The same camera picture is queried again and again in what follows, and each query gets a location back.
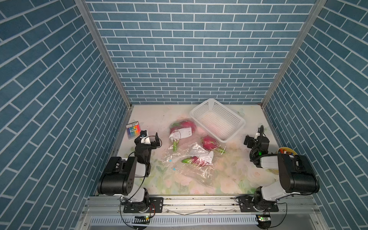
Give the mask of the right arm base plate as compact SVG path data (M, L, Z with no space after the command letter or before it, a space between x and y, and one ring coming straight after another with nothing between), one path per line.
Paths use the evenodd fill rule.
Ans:
M236 197L241 212L279 212L276 202L258 201L250 195L242 195Z

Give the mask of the yellow cup of markers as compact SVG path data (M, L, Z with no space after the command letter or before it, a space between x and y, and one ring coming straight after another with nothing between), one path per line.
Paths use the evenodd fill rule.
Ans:
M297 155L297 153L291 149L291 148L288 148L288 147L280 147L278 149L278 154L286 154L286 155L292 155L292 156L295 156Z

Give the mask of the aluminium front rail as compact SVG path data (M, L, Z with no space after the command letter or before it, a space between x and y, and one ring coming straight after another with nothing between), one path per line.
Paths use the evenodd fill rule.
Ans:
M258 211L237 195L152 195L143 211L126 212L114 196L91 196L78 230L326 230L311 196L287 197Z

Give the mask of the near zip-top bag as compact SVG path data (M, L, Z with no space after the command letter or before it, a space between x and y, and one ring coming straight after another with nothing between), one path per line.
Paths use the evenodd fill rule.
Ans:
M163 158L163 165L183 176L196 180L203 186L213 187L214 181L217 178L215 166L217 165L217 162L225 156L225 153L220 154L216 151L208 151L203 148L201 143L195 142L185 147L177 148L176 151L169 149ZM197 156L211 163L211 165L200 167L181 162L182 160L192 156Z

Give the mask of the loose dragon fruit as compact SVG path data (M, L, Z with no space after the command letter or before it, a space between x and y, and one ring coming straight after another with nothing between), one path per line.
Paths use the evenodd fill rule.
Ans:
M222 146L217 140L211 136L204 136L201 138L202 146L208 151L216 151L220 154L225 153L225 147Z

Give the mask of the white plastic basket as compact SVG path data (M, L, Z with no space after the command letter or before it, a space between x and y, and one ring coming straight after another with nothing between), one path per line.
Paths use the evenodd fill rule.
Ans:
M208 99L190 111L191 118L218 141L227 143L242 128L245 120L215 99Z

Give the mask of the rainbow colour card pack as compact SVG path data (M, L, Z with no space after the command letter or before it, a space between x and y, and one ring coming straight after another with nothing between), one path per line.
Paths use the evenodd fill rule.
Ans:
M135 139L140 135L141 128L138 121L126 125L126 133L129 140Z

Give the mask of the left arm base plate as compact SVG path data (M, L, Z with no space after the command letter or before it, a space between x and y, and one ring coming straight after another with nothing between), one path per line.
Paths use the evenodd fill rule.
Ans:
M124 213L162 213L163 197L144 198L142 202L122 203Z

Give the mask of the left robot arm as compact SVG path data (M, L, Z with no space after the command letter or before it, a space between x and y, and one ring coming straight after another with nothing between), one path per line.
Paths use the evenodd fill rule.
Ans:
M151 152L162 146L156 133L150 136L146 130L134 140L135 150L125 159L111 157L97 183L100 195L119 196L120 204L128 209L150 207L149 194L143 185L135 184L136 178L145 179L151 171Z

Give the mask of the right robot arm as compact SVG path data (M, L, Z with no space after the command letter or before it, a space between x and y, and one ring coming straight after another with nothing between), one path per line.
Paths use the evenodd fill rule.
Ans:
M244 145L251 150L250 161L257 168L277 170L279 176L274 183L256 189L251 201L256 209L267 209L288 196L308 196L319 192L320 183L304 155L269 153L269 139L260 132L255 137L247 135Z

